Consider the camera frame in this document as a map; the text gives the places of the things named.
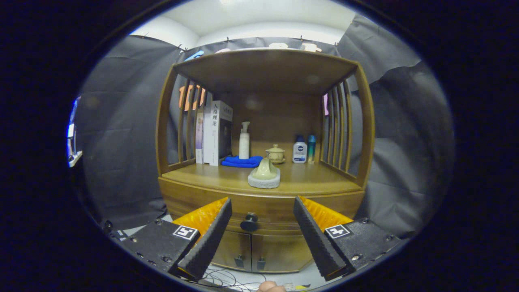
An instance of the pump bottle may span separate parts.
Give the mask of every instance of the pump bottle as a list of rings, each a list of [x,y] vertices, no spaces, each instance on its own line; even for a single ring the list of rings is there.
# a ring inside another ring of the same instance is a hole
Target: pump bottle
[[[247,128],[250,122],[241,123],[240,146],[238,150],[238,158],[249,159],[250,135]]]

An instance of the cable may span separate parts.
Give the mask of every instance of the cable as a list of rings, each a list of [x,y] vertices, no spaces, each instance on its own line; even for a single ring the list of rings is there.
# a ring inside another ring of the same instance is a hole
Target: cable
[[[242,292],[244,292],[245,290],[246,291],[250,291],[250,292],[255,292],[258,288],[252,290],[252,289],[249,289],[247,288],[245,285],[249,285],[249,284],[262,284],[262,282],[249,282],[249,283],[240,283],[236,277],[229,271],[227,271],[226,268],[223,268],[223,269],[219,269],[219,270],[215,270],[215,269],[207,269],[208,271],[210,271],[209,273],[206,273],[206,275],[202,278],[202,280],[205,280],[205,279],[209,279],[211,280],[213,283],[213,285],[206,285],[206,284],[200,284],[200,283],[197,283],[197,282],[194,282],[194,281],[188,281],[190,283],[193,283],[193,284],[196,284],[196,285],[201,285],[201,286],[205,286],[205,287],[213,287],[213,288],[229,288],[229,287],[237,287],[238,289],[240,289]],[[220,274],[222,276],[225,276],[225,277],[228,277],[230,278],[231,280],[234,280],[234,282],[231,284],[231,283],[228,283],[227,281],[224,281],[222,280],[221,278],[217,277],[217,276],[214,276],[213,274]],[[265,281],[267,281],[267,277],[264,275],[264,274],[261,274],[260,275],[263,277],[263,279]]]

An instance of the white wall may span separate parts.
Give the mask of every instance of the white wall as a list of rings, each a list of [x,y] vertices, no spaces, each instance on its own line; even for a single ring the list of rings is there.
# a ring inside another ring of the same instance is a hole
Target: white wall
[[[229,39],[245,37],[281,36],[299,38],[334,44],[339,42],[345,31],[311,23],[301,22],[261,22],[225,28],[204,35],[198,39],[196,46],[216,43]]]
[[[189,28],[172,20],[171,18],[158,16],[143,24],[130,35],[146,35],[175,46],[182,44],[182,48],[191,49],[196,46],[199,36]]]
[[[163,14],[199,36],[261,22],[301,22],[346,30],[355,12],[335,0],[191,0]]]

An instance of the blue towel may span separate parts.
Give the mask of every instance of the blue towel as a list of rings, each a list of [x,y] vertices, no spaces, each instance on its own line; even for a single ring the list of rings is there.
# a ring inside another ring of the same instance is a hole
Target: blue towel
[[[255,168],[260,165],[262,159],[263,157],[261,156],[253,156],[249,159],[240,159],[238,156],[227,156],[222,161],[222,165],[231,167]]]

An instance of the white book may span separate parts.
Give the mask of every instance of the white book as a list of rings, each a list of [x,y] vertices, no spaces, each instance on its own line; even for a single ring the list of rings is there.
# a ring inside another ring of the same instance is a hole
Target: white book
[[[212,149],[208,157],[211,166],[220,164],[226,156],[231,155],[233,125],[233,109],[221,100],[211,102],[210,115],[204,116],[204,142],[209,139],[207,145]]]
[[[213,144],[211,143],[211,103],[212,94],[206,94],[206,107],[203,111],[203,130],[202,130],[202,161],[209,163],[210,157],[213,155]]]
[[[195,129],[195,161],[196,161],[196,163],[203,163],[202,142],[203,142],[203,111],[198,111],[198,113],[196,114],[196,129]]]

